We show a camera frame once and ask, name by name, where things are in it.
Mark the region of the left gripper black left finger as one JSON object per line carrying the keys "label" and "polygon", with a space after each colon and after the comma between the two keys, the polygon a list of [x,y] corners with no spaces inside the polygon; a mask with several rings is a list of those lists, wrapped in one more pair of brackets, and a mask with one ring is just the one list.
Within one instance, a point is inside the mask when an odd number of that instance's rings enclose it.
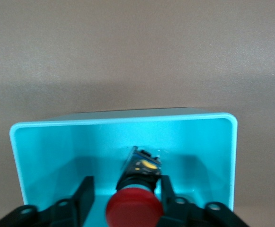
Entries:
{"label": "left gripper black left finger", "polygon": [[23,205],[0,218],[0,227],[83,227],[95,200],[94,177],[86,176],[75,193],[43,211]]}

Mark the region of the teal plastic bin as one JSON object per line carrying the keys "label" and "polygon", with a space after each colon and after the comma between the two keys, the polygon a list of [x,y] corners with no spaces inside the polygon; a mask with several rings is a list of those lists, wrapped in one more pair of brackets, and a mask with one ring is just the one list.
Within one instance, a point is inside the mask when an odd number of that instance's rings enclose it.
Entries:
{"label": "teal plastic bin", "polygon": [[238,122],[230,113],[165,108],[75,113],[14,124],[9,132],[25,204],[40,210],[95,178],[84,227],[108,227],[105,209],[133,146],[160,156],[173,188],[198,206],[234,208]]}

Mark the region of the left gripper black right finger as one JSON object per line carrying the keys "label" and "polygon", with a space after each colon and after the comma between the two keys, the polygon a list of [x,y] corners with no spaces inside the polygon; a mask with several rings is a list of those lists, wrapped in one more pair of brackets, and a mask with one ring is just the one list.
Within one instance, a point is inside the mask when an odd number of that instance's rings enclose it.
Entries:
{"label": "left gripper black right finger", "polygon": [[209,202],[200,208],[186,198],[177,196],[167,175],[161,177],[160,183],[164,214],[156,227],[248,227],[223,203]]}

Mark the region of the red mushroom push button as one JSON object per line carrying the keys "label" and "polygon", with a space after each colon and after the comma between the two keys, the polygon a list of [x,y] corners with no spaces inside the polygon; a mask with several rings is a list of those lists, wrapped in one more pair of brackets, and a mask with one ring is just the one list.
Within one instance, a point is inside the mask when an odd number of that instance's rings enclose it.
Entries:
{"label": "red mushroom push button", "polygon": [[160,179],[160,158],[133,146],[106,205],[108,227],[156,227],[164,214],[155,195]]}

